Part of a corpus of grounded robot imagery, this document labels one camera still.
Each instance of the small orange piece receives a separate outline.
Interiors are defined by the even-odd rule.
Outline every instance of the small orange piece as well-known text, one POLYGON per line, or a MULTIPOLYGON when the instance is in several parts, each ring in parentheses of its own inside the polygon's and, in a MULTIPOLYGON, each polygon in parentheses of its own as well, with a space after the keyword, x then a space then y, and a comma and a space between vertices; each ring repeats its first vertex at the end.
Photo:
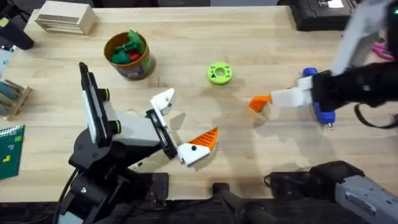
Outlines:
POLYGON ((202 134, 201 136, 196 137, 195 139, 192 139, 188 143, 196 144, 199 146, 206 146, 210 150, 212 150, 217 142, 217 137, 218 137, 218 127, 202 134))
POLYGON ((266 103, 272 103, 271 96, 255 96, 250 101, 249 107, 254 110, 254 112, 258 113, 262 110, 266 103))

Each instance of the green board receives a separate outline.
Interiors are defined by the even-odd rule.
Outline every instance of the green board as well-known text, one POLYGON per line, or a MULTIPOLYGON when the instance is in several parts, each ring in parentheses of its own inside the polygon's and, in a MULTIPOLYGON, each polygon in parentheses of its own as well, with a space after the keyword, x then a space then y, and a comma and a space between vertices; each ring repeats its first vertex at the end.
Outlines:
POLYGON ((18 175, 25 125, 0 130, 0 179, 18 175))

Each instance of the wooden table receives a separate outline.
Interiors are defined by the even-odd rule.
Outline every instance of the wooden table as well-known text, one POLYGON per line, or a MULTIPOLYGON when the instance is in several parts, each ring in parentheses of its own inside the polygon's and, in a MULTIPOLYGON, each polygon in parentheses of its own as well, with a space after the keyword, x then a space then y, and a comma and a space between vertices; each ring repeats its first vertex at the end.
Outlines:
MULTIPOLYGON (((342 159, 398 194, 398 136, 395 130, 363 126, 352 105, 336 111, 334 131, 313 120, 310 108, 248 109, 252 96, 287 88, 304 67, 328 69, 341 32, 297 32, 284 7, 95 9, 89 36, 48 34, 35 22, 26 32, 34 49, 17 50, 4 76, 34 92, 13 122, 26 124, 19 176, 0 181, 0 201, 55 201, 73 167, 68 158, 86 128, 78 62, 85 62, 101 88, 109 88, 117 110, 141 114, 149 100, 170 87, 177 101, 167 122, 180 142, 220 127, 216 150, 191 168, 162 152, 133 169, 170 174, 169 198, 207 198, 213 182, 228 182, 243 197, 271 197, 263 176, 306 169, 342 159), (103 57, 106 41, 138 30, 157 59, 147 79, 129 82, 103 57), (233 80, 214 86, 206 79, 213 62, 227 62, 233 80)), ((386 123, 396 104, 364 109, 372 122, 386 123)))

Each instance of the green toy donut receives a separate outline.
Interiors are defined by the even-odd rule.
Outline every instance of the green toy donut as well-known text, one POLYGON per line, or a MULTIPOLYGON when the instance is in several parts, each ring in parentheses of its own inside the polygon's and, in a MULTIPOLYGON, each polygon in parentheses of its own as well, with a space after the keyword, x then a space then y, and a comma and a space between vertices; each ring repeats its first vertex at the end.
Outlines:
POLYGON ((232 68, 227 63, 216 62, 207 69, 207 78, 214 85, 227 84, 232 79, 232 68))

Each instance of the blue component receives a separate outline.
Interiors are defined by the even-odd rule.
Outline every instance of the blue component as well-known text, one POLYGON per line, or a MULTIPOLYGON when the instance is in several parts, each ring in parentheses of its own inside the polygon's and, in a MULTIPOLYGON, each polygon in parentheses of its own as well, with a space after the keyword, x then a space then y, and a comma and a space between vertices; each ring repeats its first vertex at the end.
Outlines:
MULTIPOLYGON (((316 68, 304 68, 303 69, 303 76, 307 77, 310 75, 316 75, 318 74, 318 71, 316 68)), ((315 112, 315 116, 317 116, 317 120, 321 124, 333 124, 336 121, 336 113, 334 111, 332 112, 322 112, 321 109, 319 108, 319 103, 314 102, 313 104, 313 110, 315 112)))

